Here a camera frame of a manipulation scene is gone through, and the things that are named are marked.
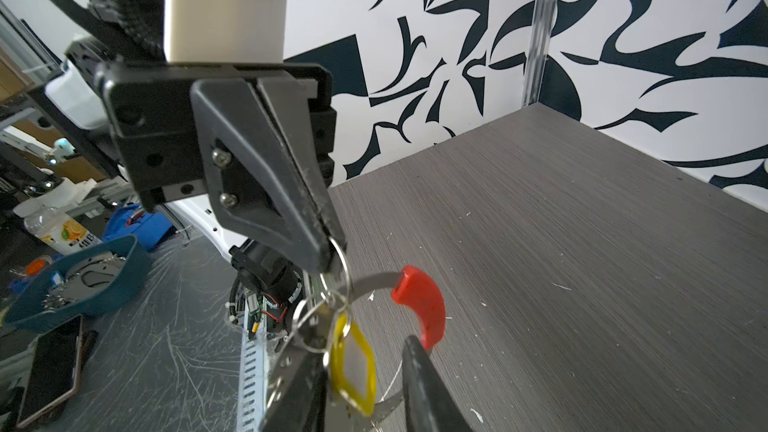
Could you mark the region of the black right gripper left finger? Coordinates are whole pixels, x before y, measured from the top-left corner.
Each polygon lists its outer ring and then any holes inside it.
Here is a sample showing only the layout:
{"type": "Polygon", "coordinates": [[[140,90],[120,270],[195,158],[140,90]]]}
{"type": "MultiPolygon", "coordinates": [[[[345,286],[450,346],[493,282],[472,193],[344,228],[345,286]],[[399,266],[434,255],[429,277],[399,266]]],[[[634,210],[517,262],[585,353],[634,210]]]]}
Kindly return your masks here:
{"type": "Polygon", "coordinates": [[[285,347],[272,370],[261,431],[323,431],[327,374],[323,357],[285,347]]]}

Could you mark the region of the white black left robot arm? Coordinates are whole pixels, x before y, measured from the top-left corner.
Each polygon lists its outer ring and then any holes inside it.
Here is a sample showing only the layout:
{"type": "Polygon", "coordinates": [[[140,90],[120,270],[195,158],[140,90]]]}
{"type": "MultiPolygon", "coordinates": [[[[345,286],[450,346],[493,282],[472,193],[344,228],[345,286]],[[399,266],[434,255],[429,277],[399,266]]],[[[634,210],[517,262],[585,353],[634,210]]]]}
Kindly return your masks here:
{"type": "Polygon", "coordinates": [[[142,205],[206,196],[263,290],[276,255],[325,278],[344,232],[325,171],[333,79],[282,59],[287,0],[50,0],[110,52],[93,85],[142,205]]]}

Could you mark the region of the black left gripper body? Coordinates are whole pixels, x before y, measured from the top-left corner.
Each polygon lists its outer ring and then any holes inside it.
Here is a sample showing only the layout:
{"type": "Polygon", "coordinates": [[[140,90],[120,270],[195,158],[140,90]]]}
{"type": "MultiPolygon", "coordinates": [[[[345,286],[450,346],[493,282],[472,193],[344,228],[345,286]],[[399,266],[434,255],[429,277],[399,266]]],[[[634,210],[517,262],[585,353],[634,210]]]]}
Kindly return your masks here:
{"type": "Polygon", "coordinates": [[[333,178],[336,112],[332,75],[319,64],[204,64],[110,61],[95,87],[111,122],[120,162],[140,200],[150,207],[205,191],[204,171],[190,100],[199,79],[237,78],[254,84],[282,72],[308,92],[314,148],[324,181],[333,178]]]}

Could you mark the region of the yellow key tag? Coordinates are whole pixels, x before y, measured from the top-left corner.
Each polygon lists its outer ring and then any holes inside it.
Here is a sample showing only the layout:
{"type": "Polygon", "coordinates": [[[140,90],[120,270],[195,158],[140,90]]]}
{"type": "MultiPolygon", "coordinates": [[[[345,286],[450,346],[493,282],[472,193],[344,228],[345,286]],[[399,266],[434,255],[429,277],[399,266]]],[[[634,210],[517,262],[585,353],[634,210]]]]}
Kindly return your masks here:
{"type": "Polygon", "coordinates": [[[376,364],[365,335],[348,313],[338,316],[331,335],[330,382],[333,391],[363,417],[376,404],[376,364]]]}

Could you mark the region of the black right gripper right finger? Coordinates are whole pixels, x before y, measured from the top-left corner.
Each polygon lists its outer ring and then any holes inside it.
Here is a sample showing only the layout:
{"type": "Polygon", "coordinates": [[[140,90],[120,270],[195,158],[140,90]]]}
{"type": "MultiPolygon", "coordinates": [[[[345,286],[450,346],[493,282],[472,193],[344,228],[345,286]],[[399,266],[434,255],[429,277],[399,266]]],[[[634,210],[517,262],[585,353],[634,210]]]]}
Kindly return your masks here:
{"type": "Polygon", "coordinates": [[[416,336],[404,342],[402,373],[408,432],[472,431],[416,336]]]}

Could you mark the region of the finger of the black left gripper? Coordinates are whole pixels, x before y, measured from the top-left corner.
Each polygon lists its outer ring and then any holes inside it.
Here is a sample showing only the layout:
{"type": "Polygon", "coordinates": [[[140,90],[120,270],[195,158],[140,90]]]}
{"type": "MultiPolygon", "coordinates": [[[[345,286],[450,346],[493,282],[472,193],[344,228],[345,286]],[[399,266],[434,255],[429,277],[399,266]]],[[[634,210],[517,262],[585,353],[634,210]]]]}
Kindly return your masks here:
{"type": "Polygon", "coordinates": [[[201,79],[190,89],[213,211],[225,228],[279,252],[308,273],[325,272],[332,251],[298,248],[278,209],[282,200],[277,196],[290,177],[278,170],[281,143],[257,90],[258,80],[201,79]]]}
{"type": "Polygon", "coordinates": [[[292,240],[305,252],[329,252],[333,239],[344,240],[343,229],[330,200],[317,159],[312,110],[307,83],[286,72],[258,80],[257,90],[269,112],[283,153],[278,167],[290,177],[277,196],[278,209],[290,224],[292,240]]]}

